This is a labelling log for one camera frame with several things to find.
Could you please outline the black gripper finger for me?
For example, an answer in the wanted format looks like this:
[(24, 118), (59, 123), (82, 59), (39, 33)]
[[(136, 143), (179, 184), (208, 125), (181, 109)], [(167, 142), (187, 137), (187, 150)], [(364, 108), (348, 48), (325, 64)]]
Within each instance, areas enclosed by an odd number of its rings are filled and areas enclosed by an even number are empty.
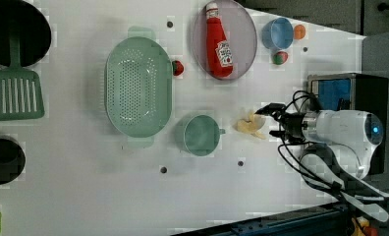
[(270, 131), (269, 134), (275, 138), (285, 138), (285, 131)]
[(277, 112), (283, 112), (285, 110), (285, 105), (282, 103), (269, 103), (262, 108), (259, 108), (255, 111), (257, 115), (270, 116)]

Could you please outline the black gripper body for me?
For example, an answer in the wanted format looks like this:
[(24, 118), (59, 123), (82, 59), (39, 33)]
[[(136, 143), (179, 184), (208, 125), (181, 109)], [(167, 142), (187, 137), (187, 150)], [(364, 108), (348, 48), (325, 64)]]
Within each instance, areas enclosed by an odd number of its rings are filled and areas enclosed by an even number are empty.
[(285, 131), (285, 138), (280, 138), (289, 143), (303, 143), (306, 138), (302, 131), (303, 113), (278, 112), (274, 120), (280, 125), (279, 130)]

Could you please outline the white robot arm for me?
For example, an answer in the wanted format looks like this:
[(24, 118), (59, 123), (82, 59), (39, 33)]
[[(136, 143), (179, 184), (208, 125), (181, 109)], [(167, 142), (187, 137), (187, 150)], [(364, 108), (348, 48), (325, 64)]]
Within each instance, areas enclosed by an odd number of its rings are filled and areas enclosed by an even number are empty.
[(366, 183), (370, 163), (384, 139), (381, 121), (358, 110), (310, 110), (289, 113), (270, 103), (255, 112), (280, 125), (271, 136), (283, 148), (303, 145), (295, 170), (306, 184), (380, 221), (389, 220), (389, 194)]

